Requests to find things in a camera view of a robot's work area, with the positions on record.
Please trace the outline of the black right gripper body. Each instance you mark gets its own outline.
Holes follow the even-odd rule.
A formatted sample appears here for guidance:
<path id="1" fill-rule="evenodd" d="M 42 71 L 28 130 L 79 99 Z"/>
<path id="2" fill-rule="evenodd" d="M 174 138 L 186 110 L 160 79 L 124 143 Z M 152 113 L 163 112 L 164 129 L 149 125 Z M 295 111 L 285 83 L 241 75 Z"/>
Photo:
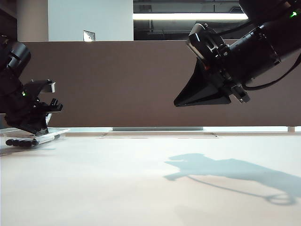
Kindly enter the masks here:
<path id="1" fill-rule="evenodd" d="M 281 61 L 259 27 L 227 45 L 214 29 L 196 25 L 196 55 L 208 81 L 241 103 L 250 100 L 243 85 Z"/>

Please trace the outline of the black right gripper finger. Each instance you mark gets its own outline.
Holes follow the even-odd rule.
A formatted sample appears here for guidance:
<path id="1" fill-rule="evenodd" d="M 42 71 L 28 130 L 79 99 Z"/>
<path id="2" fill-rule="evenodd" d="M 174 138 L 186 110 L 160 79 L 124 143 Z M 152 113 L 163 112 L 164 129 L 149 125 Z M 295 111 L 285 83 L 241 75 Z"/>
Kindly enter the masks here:
<path id="1" fill-rule="evenodd" d="M 201 61 L 197 59 L 194 72 L 191 78 L 189 79 L 188 83 L 186 84 L 186 86 L 183 88 L 183 90 L 204 89 L 209 87 L 213 87 L 214 89 L 216 89 L 208 80 L 205 79 L 205 74 L 206 72 L 203 69 Z"/>
<path id="2" fill-rule="evenodd" d="M 228 95 L 213 87 L 204 89 L 184 89 L 175 99 L 175 106 L 195 105 L 228 105 L 231 100 Z"/>

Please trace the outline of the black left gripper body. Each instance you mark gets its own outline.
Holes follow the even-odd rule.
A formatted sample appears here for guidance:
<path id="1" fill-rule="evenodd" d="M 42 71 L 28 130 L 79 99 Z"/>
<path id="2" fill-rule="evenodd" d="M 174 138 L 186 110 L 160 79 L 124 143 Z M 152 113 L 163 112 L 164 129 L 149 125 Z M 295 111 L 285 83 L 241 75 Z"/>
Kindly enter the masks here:
<path id="1" fill-rule="evenodd" d="M 53 113 L 60 113 L 62 109 L 63 104 L 55 98 L 50 104 L 37 98 L 20 110 L 7 110 L 4 119 L 7 125 L 36 135 L 38 131 L 48 128 L 48 117 Z"/>

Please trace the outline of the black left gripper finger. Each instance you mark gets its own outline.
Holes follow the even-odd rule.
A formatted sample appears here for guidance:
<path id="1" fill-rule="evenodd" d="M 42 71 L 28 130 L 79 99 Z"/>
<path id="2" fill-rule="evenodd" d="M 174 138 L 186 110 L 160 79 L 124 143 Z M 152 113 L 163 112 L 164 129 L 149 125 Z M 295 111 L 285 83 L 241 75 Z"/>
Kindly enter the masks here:
<path id="1" fill-rule="evenodd" d="M 48 128 L 42 129 L 38 131 L 36 135 L 33 136 L 32 142 L 33 144 L 43 144 L 49 141 L 49 131 Z"/>
<path id="2" fill-rule="evenodd" d="M 16 131 L 16 139 L 17 140 L 33 140 L 33 134 L 21 129 L 17 129 Z"/>

